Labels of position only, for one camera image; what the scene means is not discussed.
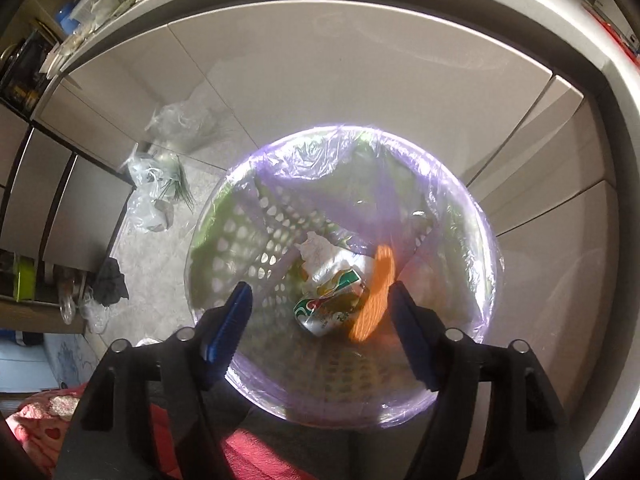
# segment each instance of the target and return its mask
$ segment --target red fabric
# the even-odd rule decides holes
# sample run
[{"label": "red fabric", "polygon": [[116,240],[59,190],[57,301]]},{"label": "red fabric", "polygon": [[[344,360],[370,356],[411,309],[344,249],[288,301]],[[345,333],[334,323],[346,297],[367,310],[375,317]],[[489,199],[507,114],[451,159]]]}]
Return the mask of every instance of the red fabric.
[{"label": "red fabric", "polygon": [[[7,418],[9,427],[22,447],[48,478],[53,476],[69,425],[67,419],[70,417],[61,416],[60,410],[75,406],[74,402],[83,391],[84,386],[81,386],[75,390],[36,394],[27,399],[17,413]],[[166,410],[152,404],[151,420],[161,471],[182,480]],[[228,437],[222,449],[238,480],[316,480],[282,460],[260,439],[245,430],[237,430]]]}]

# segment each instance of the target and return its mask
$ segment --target floor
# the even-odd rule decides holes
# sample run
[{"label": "floor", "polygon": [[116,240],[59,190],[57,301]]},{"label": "floor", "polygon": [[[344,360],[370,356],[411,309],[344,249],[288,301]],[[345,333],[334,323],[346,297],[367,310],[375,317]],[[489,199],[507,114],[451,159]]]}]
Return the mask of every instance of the floor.
[{"label": "floor", "polygon": [[184,263],[200,212],[225,171],[187,156],[180,160],[194,198],[193,211],[183,202],[174,205],[174,222],[161,233],[137,231],[125,218],[111,256],[125,276],[129,300],[111,307],[103,334],[85,334],[98,357],[119,338],[136,345],[193,326],[184,292]]},{"label": "floor", "polygon": [[80,334],[44,335],[44,352],[59,386],[73,388],[91,378],[100,359],[89,341]]}]

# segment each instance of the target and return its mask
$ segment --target purple plastic bag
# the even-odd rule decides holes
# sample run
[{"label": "purple plastic bag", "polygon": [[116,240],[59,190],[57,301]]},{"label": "purple plastic bag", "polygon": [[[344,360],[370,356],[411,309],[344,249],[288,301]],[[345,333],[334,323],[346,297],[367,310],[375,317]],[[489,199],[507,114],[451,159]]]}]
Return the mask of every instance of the purple plastic bag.
[{"label": "purple plastic bag", "polygon": [[436,394],[413,377],[388,316],[361,344],[316,338],[295,321],[302,293],[290,268],[308,231],[369,256],[390,245],[417,303],[482,341],[502,273],[484,214],[424,150],[379,130],[334,126],[255,152],[216,187],[198,221],[185,270],[194,318],[240,280],[254,290],[254,313],[226,375],[236,389],[312,426],[408,420]]}]

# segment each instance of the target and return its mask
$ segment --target basket hole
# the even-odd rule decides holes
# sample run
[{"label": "basket hole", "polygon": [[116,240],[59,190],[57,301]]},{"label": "basket hole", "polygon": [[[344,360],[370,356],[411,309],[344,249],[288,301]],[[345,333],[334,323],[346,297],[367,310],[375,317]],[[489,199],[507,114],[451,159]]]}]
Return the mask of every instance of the basket hole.
[{"label": "basket hole", "polygon": [[236,223],[230,218],[225,222],[225,226],[223,227],[225,233],[232,233],[236,230]]},{"label": "basket hole", "polygon": [[214,278],[213,280],[211,280],[211,286],[214,292],[220,292],[220,290],[222,290],[222,287],[224,286],[224,283],[222,283],[222,280],[220,280],[219,278]]},{"label": "basket hole", "polygon": [[222,270],[225,268],[225,263],[222,258],[215,257],[213,258],[213,270]]}]

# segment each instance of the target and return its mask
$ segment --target white cabinet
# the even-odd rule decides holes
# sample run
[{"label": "white cabinet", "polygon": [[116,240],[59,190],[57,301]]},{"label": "white cabinet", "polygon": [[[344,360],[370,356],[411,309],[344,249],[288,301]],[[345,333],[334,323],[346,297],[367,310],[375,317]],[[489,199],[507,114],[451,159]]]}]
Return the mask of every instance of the white cabinet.
[{"label": "white cabinet", "polygon": [[81,151],[117,170],[135,142],[76,95],[62,80],[35,119]]},{"label": "white cabinet", "polygon": [[601,182],[498,237],[502,297],[486,342],[528,341],[571,412],[600,351],[616,284],[618,202]]},{"label": "white cabinet", "polygon": [[42,259],[97,272],[131,186],[78,156],[65,183]]},{"label": "white cabinet", "polygon": [[5,186],[28,124],[0,104],[0,186]]},{"label": "white cabinet", "polygon": [[[577,96],[569,93],[564,98],[575,106]],[[560,102],[523,124],[469,187],[497,235],[601,180],[615,184],[598,109],[584,99],[566,120],[563,114],[554,117],[554,105]]]},{"label": "white cabinet", "polygon": [[[133,140],[224,170],[256,149],[166,26],[109,49],[73,70],[66,81],[76,95]],[[167,105],[175,105],[174,128],[147,130],[154,114]],[[188,127],[201,122],[197,132]]]},{"label": "white cabinet", "polygon": [[49,211],[71,151],[32,130],[20,159],[0,231],[0,249],[38,258]]},{"label": "white cabinet", "polygon": [[263,2],[169,28],[258,145],[322,124],[375,126],[465,182],[551,77],[469,28],[358,2]]}]

